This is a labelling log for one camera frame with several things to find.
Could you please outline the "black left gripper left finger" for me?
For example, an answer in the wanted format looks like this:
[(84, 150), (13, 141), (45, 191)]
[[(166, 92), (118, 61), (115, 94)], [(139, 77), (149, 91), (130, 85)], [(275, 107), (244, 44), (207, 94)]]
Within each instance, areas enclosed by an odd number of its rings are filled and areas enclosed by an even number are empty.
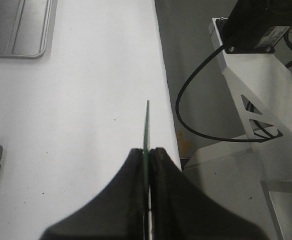
[(90, 202), (48, 227), (43, 240), (144, 239), (143, 151), (130, 150), (109, 184)]

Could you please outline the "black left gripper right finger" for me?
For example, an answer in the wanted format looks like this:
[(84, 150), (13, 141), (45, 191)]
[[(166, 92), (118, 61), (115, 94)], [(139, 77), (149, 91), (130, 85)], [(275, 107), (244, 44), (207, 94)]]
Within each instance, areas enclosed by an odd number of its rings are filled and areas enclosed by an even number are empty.
[(217, 204), (179, 170), (165, 149), (149, 153), (155, 240), (265, 240), (256, 224)]

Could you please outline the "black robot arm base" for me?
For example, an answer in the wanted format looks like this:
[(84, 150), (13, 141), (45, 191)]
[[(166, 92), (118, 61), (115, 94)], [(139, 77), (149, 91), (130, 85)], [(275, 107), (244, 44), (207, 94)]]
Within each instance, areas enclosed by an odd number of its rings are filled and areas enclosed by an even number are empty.
[(292, 27), (292, 0), (239, 0), (221, 30), (243, 52), (272, 48)]

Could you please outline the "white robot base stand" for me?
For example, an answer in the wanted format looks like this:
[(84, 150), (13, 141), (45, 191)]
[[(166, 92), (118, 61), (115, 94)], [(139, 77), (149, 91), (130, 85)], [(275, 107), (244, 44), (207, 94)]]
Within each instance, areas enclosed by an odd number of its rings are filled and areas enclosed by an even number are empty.
[(292, 73), (273, 54), (217, 59), (249, 142), (200, 148), (184, 174), (269, 239), (292, 240)]

